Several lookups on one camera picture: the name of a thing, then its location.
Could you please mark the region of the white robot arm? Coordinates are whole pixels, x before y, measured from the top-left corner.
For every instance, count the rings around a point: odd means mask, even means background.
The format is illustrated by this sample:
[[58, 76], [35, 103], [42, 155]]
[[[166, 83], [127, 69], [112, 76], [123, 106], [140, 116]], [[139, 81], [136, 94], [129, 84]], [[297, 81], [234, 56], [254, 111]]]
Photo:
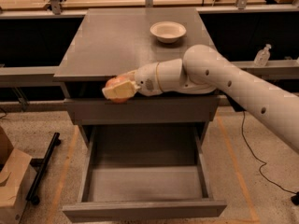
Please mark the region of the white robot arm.
[[175, 91], [204, 94], [223, 91], [294, 151], [299, 151], [299, 97], [241, 70], [216, 50], [195, 45], [181, 59], [143, 65], [110, 79], [106, 99], [126, 101]]

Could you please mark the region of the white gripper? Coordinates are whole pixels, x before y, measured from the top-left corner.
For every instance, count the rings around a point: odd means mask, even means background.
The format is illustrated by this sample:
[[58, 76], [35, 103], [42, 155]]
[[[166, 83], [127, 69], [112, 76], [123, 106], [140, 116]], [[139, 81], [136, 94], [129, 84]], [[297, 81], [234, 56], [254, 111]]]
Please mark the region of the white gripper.
[[132, 98], [137, 92], [145, 96], [160, 95], [162, 90], [158, 83], [157, 67], [157, 63], [150, 63], [137, 70], [120, 74], [119, 77], [126, 79], [109, 80], [102, 89], [102, 93], [109, 100]]

